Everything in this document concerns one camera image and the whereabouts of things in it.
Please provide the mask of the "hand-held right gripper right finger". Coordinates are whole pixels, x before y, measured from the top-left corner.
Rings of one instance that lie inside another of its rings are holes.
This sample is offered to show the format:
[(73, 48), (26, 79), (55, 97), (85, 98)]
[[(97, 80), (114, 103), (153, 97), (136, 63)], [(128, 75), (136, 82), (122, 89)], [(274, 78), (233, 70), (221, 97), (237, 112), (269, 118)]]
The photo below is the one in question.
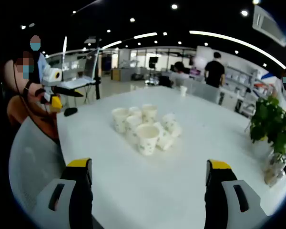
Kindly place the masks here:
[(259, 195), (227, 163), (207, 160), (205, 186), (206, 229), (261, 229), (268, 220)]

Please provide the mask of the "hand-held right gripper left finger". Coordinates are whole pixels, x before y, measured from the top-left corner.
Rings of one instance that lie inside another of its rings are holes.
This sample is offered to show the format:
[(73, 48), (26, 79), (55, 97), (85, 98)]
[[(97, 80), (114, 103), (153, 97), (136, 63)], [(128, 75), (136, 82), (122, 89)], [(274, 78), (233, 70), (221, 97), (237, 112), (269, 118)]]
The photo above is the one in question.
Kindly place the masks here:
[(92, 160), (73, 160), (38, 194), (31, 218), (39, 229), (92, 229), (92, 201)]

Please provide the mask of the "person's left hand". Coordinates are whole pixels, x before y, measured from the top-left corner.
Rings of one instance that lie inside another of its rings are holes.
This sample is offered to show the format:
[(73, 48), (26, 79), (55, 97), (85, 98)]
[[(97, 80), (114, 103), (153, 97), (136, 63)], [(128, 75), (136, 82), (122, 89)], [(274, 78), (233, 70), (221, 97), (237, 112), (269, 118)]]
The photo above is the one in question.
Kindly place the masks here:
[(41, 88), (38, 89), (34, 95), (31, 96), (31, 100), (34, 102), (40, 102), (41, 104), (47, 104), (48, 101), (44, 96), (45, 96), (45, 90)]

